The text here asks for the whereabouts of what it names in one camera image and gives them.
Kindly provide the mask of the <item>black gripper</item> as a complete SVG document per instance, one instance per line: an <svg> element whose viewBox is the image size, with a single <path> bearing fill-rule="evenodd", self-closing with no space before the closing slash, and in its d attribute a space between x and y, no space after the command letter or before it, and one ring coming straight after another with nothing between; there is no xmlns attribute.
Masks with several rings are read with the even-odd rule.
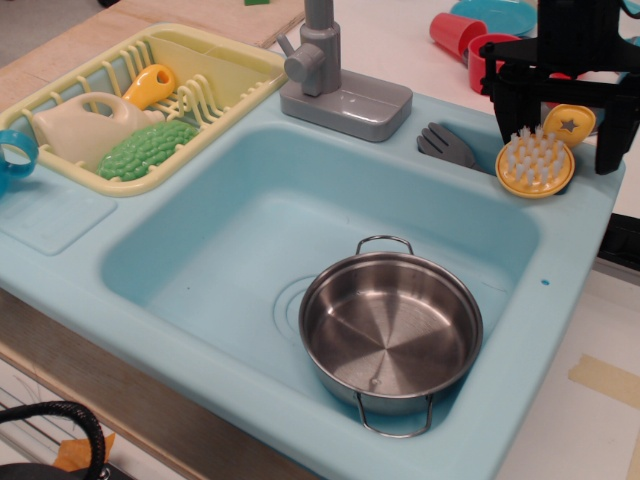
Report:
<svg viewBox="0 0 640 480"><path fill-rule="evenodd" d="M480 49L486 61L482 94L494 104L503 143L541 121L542 101L604 107L595 172L618 170L639 128L639 47L612 34L603 39L540 37ZM616 85L628 72L626 85Z"/></svg>

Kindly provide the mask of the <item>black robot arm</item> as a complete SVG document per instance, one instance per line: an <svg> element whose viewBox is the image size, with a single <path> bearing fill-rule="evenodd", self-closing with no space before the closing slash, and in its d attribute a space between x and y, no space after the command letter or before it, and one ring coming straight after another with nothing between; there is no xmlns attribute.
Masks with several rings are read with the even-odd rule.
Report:
<svg viewBox="0 0 640 480"><path fill-rule="evenodd" d="M541 1L534 38L493 43L482 92L503 139L541 120L544 102L603 110L595 171L615 172L639 127L639 48L619 33L622 1Z"/></svg>

